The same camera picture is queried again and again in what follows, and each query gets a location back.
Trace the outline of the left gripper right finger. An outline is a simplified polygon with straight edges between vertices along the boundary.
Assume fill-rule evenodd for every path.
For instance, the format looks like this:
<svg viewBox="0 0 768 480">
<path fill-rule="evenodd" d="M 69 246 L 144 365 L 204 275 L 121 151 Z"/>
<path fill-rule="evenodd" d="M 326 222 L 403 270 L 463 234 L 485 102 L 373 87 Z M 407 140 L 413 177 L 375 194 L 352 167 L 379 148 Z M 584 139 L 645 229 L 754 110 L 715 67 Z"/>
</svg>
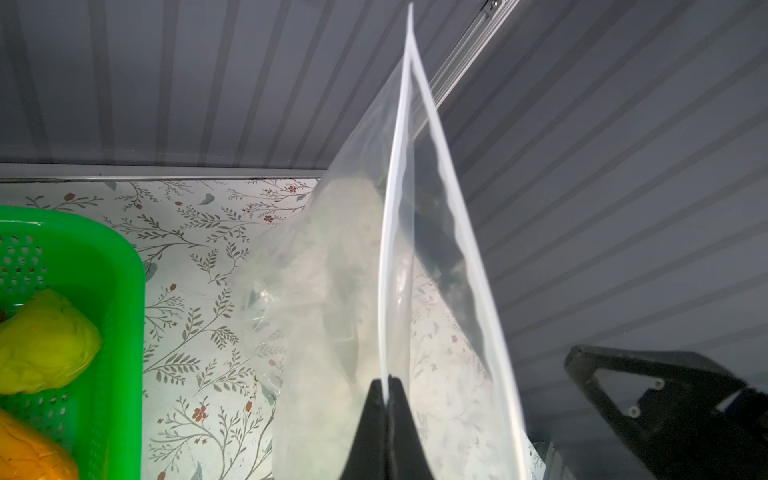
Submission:
<svg viewBox="0 0 768 480">
<path fill-rule="evenodd" d="M 387 478 L 433 480 L 400 379 L 388 378 Z"/>
</svg>

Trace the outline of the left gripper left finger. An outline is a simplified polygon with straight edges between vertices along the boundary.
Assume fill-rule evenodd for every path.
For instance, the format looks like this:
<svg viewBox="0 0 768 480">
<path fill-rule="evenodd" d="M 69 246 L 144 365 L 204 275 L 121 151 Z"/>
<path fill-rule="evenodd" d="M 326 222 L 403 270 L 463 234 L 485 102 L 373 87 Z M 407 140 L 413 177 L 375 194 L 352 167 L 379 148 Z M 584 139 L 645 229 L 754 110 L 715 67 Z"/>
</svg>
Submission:
<svg viewBox="0 0 768 480">
<path fill-rule="evenodd" d="M 382 382 L 371 382 L 341 480 L 387 478 L 387 404 Z"/>
</svg>

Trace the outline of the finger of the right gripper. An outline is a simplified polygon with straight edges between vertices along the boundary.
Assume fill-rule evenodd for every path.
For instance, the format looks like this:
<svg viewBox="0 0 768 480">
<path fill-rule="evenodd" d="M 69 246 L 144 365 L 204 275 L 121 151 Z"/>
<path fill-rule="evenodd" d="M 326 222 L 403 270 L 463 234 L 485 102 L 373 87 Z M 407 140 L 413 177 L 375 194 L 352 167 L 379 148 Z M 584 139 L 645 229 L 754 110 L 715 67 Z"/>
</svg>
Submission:
<svg viewBox="0 0 768 480">
<path fill-rule="evenodd" d="M 764 479 L 767 395 L 694 352 L 579 345 L 564 368 L 620 441 L 658 479 Z M 652 380 L 627 410 L 599 370 Z"/>
</svg>

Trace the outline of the clear zip top bag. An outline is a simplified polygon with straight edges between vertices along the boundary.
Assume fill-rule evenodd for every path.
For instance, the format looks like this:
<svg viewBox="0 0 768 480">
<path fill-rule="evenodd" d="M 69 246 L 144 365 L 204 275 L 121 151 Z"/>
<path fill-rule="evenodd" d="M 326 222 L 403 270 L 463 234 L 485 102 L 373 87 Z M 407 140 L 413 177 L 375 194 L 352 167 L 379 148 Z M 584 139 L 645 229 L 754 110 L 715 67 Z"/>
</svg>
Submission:
<svg viewBox="0 0 768 480">
<path fill-rule="evenodd" d="M 489 281 L 413 32 L 310 195 L 232 282 L 274 403 L 274 479 L 340 479 L 370 384 L 401 380 L 434 479 L 529 479 Z"/>
</svg>

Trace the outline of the green plastic basket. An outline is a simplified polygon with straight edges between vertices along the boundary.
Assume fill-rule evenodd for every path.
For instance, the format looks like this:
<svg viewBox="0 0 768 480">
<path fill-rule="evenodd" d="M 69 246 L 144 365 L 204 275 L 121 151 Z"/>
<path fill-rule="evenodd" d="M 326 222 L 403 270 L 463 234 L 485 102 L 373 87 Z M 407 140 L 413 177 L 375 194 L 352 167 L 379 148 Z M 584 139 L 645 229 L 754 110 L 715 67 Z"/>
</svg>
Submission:
<svg viewBox="0 0 768 480">
<path fill-rule="evenodd" d="M 95 221 L 1 210 L 1 475 L 136 479 L 145 274 Z"/>
</svg>

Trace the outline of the orange carrot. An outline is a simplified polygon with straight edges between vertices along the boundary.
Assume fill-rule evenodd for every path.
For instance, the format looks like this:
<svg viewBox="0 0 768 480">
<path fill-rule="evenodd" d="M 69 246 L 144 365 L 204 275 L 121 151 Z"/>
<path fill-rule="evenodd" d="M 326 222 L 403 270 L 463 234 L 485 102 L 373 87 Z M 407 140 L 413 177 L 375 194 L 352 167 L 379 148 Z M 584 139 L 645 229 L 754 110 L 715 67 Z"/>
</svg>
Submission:
<svg viewBox="0 0 768 480">
<path fill-rule="evenodd" d="M 60 445 L 2 410 L 1 478 L 77 480 L 79 470 Z"/>
</svg>

